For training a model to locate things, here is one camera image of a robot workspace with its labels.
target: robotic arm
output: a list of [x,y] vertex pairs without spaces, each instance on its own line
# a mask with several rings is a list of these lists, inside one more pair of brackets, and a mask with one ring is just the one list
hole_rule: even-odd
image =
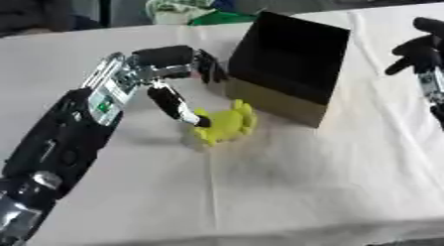
[[142,50],[129,57],[115,53],[63,96],[6,161],[0,181],[0,246],[24,245],[36,233],[94,163],[141,87],[173,119],[210,127],[210,120],[192,113],[165,82],[190,77],[194,69],[205,82],[226,77],[210,54],[187,46]]
[[401,58],[387,68],[386,74],[393,75],[412,67],[431,105],[431,113],[444,129],[444,22],[416,18],[413,25],[428,35],[394,48],[393,54]]

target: green toy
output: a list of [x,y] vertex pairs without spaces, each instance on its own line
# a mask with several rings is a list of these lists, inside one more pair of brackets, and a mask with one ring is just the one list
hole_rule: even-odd
[[211,120],[210,128],[194,127],[194,135],[210,147],[218,142],[237,139],[249,135],[258,124],[258,117],[248,103],[237,99],[231,110],[207,113],[203,108],[194,110],[196,115],[206,116]]

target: white tablecloth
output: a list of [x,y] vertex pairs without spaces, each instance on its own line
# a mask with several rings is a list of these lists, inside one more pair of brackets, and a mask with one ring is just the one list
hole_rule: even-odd
[[[260,112],[253,136],[197,151],[141,91],[30,245],[342,246],[444,236],[444,134],[410,71],[383,74],[395,60],[390,50],[420,35],[411,26],[417,16],[444,19],[444,4],[297,16],[353,30],[317,130]],[[151,26],[0,40],[0,157],[100,58],[187,44],[225,61],[248,28]],[[197,79],[172,83],[192,107],[229,106]]]

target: robot forearm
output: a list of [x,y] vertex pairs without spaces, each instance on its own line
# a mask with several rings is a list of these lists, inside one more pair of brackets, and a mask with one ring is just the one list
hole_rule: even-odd
[[116,53],[61,98],[6,161],[0,181],[0,246],[23,245],[34,235],[57,201],[87,173],[141,87],[147,86],[148,95],[173,119],[209,127],[210,121],[192,113],[164,82],[189,77],[193,69],[208,79],[220,66],[204,51],[186,46],[138,51],[127,58]]

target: black box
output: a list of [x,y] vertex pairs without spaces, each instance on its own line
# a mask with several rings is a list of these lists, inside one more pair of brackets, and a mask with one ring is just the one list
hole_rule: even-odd
[[229,61],[230,98],[318,127],[350,31],[263,12]]

